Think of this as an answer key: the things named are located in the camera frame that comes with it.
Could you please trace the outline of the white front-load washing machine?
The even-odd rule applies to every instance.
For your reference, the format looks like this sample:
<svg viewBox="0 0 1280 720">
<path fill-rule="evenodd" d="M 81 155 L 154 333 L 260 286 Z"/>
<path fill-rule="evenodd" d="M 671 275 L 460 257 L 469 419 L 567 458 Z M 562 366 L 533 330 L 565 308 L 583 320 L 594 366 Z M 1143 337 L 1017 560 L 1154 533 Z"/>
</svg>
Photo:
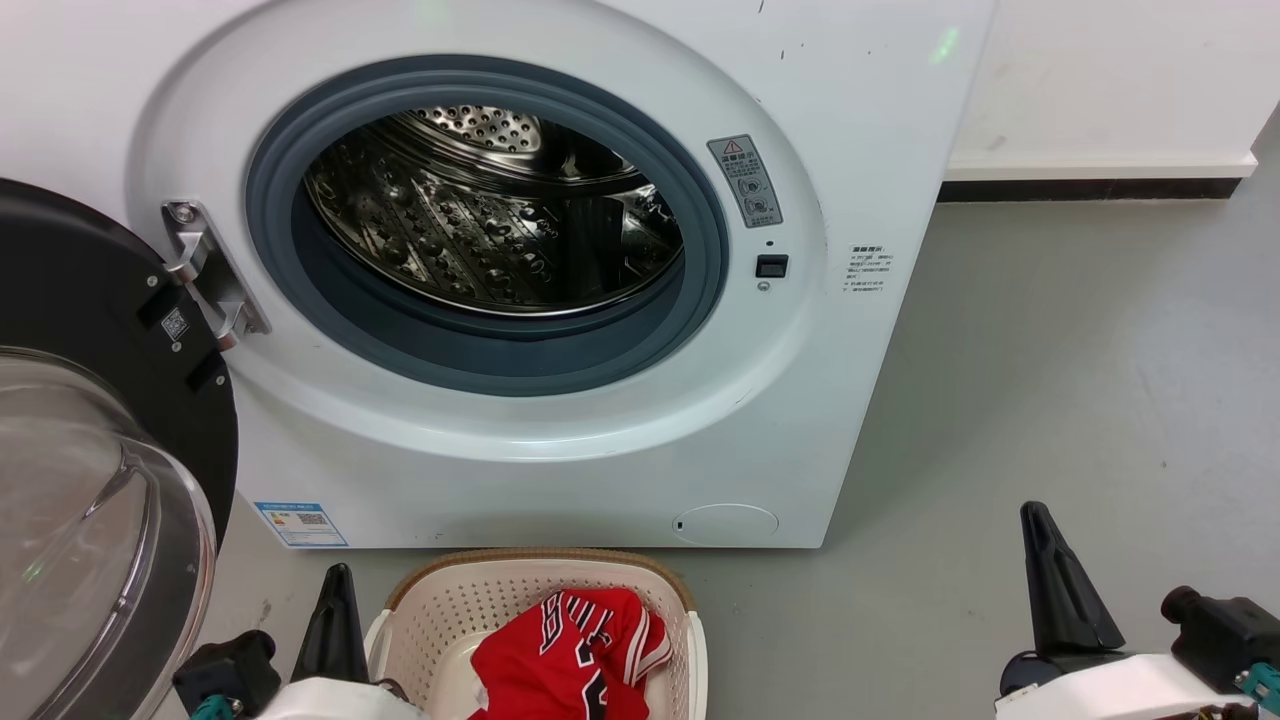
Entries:
<svg viewBox="0 0 1280 720">
<path fill-rule="evenodd" d="M 815 548 L 998 0 L 0 0 L 296 548 Z"/>
</svg>

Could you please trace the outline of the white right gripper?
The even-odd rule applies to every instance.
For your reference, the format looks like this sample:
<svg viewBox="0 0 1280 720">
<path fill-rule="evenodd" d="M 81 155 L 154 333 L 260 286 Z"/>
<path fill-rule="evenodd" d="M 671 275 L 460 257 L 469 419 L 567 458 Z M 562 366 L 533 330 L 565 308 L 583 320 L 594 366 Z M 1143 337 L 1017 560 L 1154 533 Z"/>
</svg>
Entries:
<svg viewBox="0 0 1280 720">
<path fill-rule="evenodd" d="M 1048 510 L 1021 505 L 1036 651 L 1002 670 L 995 720 L 1261 720 L 1258 653 L 1117 652 L 1125 638 Z"/>
</svg>

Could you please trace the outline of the washing machine door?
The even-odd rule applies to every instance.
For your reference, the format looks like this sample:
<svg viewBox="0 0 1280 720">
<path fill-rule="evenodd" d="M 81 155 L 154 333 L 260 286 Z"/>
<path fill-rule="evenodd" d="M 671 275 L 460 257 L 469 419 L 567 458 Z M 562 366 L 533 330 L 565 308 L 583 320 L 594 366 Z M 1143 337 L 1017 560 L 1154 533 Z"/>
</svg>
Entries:
<svg viewBox="0 0 1280 720">
<path fill-rule="evenodd" d="M 239 428 L 211 313 L 124 225 L 0 179 L 0 720 L 151 720 Z"/>
</svg>

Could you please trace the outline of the red basketball jersey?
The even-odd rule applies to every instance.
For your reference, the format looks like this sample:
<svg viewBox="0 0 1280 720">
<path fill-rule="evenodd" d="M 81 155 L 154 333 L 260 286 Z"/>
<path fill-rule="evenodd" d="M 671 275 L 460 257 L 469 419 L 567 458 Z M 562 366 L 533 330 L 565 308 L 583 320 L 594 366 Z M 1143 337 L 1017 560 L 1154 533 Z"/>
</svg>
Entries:
<svg viewBox="0 0 1280 720">
<path fill-rule="evenodd" d="M 557 591 L 475 650 L 468 720 L 648 720 L 646 679 L 672 653 L 664 620 L 634 591 Z"/>
</svg>

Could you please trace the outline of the cream perforated laundry basket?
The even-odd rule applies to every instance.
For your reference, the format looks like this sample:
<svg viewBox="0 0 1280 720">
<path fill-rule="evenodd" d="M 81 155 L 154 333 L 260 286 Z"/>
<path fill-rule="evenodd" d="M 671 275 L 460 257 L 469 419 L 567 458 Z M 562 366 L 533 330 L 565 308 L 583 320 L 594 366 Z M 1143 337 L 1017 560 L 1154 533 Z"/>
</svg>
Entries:
<svg viewBox="0 0 1280 720">
<path fill-rule="evenodd" d="M 707 637 L 691 591 L 655 560 L 613 550 L 475 550 L 416 569 L 365 635 L 370 675 L 397 680 L 431 720 L 466 720 L 479 689 L 470 659 L 485 637 L 556 591 L 612 587 L 660 616 L 672 644 L 646 684 L 649 719 L 707 720 Z"/>
</svg>

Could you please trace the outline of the dark baseboard strip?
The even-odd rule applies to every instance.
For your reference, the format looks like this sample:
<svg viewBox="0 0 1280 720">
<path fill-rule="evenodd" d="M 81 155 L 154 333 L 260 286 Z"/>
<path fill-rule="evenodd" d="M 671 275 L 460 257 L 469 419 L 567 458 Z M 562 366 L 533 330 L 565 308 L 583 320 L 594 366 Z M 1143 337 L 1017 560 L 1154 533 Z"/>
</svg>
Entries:
<svg viewBox="0 0 1280 720">
<path fill-rule="evenodd" d="M 1107 202 L 1230 199 L 1240 178 L 947 181 L 938 204 Z"/>
</svg>

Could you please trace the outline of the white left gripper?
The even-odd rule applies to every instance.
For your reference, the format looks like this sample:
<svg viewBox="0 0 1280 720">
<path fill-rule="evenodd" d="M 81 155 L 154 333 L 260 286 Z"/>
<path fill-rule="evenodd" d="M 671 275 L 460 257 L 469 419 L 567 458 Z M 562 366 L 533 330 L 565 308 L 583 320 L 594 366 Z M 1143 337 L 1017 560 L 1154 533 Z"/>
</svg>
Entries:
<svg viewBox="0 0 1280 720">
<path fill-rule="evenodd" d="M 332 630 L 335 620 L 335 664 Z M 417 706 L 370 682 L 355 579 L 330 565 L 284 685 L 255 720 L 426 720 Z M 305 680 L 310 678 L 340 680 Z"/>
</svg>

